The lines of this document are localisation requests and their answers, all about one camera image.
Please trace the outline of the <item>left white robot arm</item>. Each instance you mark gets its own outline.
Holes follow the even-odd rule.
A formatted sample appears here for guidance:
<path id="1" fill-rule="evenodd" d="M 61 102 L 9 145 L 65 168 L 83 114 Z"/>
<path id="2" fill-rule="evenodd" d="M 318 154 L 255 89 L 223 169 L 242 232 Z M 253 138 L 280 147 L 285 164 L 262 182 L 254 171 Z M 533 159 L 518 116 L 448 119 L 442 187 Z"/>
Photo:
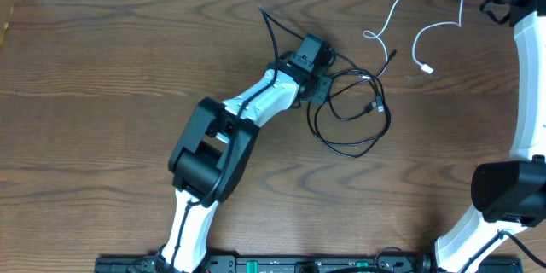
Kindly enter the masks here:
<path id="1" fill-rule="evenodd" d="M 264 76 L 240 95 L 201 100 L 168 161 L 176 212 L 168 242 L 158 251 L 159 272 L 193 272 L 206 256 L 215 211 L 240 182 L 260 128 L 296 101 L 324 102 L 334 48 L 308 34 L 297 51 L 279 55 Z"/>

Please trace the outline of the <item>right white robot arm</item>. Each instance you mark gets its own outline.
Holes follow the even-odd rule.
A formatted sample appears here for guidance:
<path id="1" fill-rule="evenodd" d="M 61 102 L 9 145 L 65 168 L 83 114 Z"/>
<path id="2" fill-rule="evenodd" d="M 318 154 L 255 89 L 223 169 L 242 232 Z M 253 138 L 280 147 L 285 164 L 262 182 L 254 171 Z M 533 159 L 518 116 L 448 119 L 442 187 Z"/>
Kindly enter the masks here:
<path id="1" fill-rule="evenodd" d="M 476 168 L 471 206 L 435 241 L 423 272 L 475 272 L 504 241 L 545 219 L 545 0 L 481 2 L 507 4 L 498 24 L 514 29 L 519 100 L 510 159 Z"/>

